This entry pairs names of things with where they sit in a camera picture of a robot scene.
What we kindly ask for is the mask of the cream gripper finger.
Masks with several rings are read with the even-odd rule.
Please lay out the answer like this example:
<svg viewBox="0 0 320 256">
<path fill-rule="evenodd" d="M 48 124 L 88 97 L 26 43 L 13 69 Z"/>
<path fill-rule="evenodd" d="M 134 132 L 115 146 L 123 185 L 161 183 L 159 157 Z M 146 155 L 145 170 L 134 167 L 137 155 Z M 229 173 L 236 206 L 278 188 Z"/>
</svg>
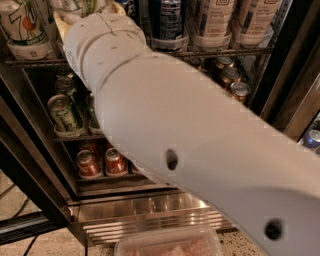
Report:
<svg viewBox="0 0 320 256">
<path fill-rule="evenodd" d="M 70 28 L 81 19 L 78 15 L 62 10 L 55 10 L 53 16 L 62 41 L 65 41 Z"/>
<path fill-rule="evenodd" d="M 125 9 L 115 1 L 106 1 L 105 6 L 102 9 L 103 13 L 116 13 L 121 16 L 126 15 Z"/>
</svg>

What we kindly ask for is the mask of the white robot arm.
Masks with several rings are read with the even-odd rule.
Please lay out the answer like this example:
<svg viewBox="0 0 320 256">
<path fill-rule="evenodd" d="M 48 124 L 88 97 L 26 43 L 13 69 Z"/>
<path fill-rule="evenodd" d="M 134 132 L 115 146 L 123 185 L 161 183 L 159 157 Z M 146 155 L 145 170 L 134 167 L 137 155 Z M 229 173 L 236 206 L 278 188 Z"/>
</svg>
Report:
<svg viewBox="0 0 320 256">
<path fill-rule="evenodd" d="M 110 8 L 57 9 L 103 134 L 154 182 L 219 210 L 269 256 L 320 256 L 320 161 Z"/>
</svg>

